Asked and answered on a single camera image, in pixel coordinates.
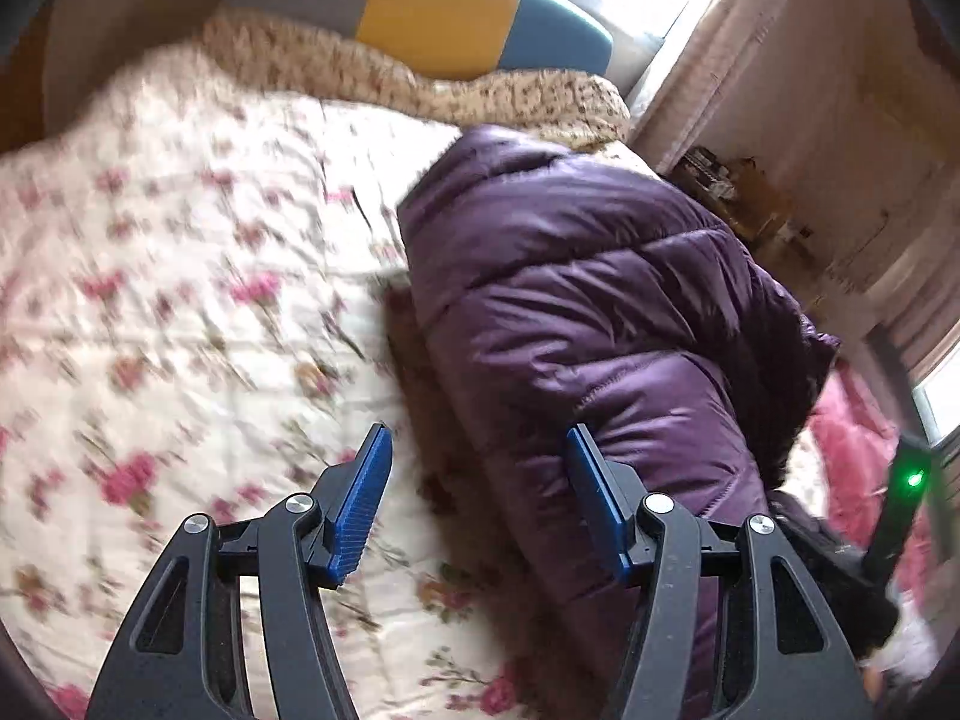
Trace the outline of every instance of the floral bedsheet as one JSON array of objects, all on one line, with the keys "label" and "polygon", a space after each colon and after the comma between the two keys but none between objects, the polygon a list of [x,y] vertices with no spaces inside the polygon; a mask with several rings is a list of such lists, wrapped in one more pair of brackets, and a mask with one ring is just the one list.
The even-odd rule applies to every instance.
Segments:
[{"label": "floral bedsheet", "polygon": [[[323,597],[360,716],[596,715],[402,284],[395,206],[477,121],[603,151],[627,113],[582,74],[454,88],[226,13],[0,161],[0,617],[68,717],[186,515],[265,512],[376,420],[390,485],[359,570]],[[243,626],[256,714],[275,717],[256,582]]]}]

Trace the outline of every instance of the pink garment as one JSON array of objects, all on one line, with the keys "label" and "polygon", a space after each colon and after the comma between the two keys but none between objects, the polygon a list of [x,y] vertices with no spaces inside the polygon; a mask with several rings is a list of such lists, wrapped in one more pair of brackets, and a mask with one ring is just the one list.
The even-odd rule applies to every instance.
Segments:
[{"label": "pink garment", "polygon": [[[883,415],[866,382],[843,360],[827,378],[808,426],[827,472],[827,520],[848,541],[865,548],[880,517],[899,429]],[[923,602],[930,552],[930,523],[921,508],[894,574],[899,588],[912,591],[918,603]]]}]

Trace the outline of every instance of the purple puffer jacket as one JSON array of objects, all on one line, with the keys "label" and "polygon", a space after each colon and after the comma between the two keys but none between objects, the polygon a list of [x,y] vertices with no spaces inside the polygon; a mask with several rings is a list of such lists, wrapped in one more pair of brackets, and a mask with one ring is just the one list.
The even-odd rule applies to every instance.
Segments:
[{"label": "purple puffer jacket", "polygon": [[[479,127],[398,212],[416,317],[512,533],[594,670],[613,678],[637,597],[593,555],[565,470],[603,455],[693,514],[766,511],[836,342],[731,230],[658,180]],[[704,589],[688,714],[712,687]]]}]

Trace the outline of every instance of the metal screw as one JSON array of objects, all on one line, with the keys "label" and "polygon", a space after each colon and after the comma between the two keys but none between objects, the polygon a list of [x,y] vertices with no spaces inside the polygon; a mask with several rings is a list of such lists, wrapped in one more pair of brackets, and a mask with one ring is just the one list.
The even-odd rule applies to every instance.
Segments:
[{"label": "metal screw", "polygon": [[776,528],[774,521],[766,514],[754,514],[750,518],[750,529],[759,533],[760,536],[769,536],[770,533],[774,532],[774,528]]},{"label": "metal screw", "polygon": [[663,493],[650,493],[643,499],[643,504],[656,514],[667,514],[673,511],[673,498]]},{"label": "metal screw", "polygon": [[291,514],[303,514],[313,509],[313,498],[303,493],[297,493],[287,498],[287,511]]},{"label": "metal screw", "polygon": [[205,514],[193,514],[187,517],[184,522],[184,531],[187,533],[203,533],[210,524],[209,518]]}]

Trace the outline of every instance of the headboard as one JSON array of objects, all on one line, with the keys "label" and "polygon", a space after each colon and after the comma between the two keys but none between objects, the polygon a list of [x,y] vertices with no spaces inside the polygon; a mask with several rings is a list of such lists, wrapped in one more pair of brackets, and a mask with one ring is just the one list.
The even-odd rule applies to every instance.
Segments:
[{"label": "headboard", "polygon": [[603,74],[611,34],[565,0],[224,0],[331,29],[434,79],[492,70]]}]

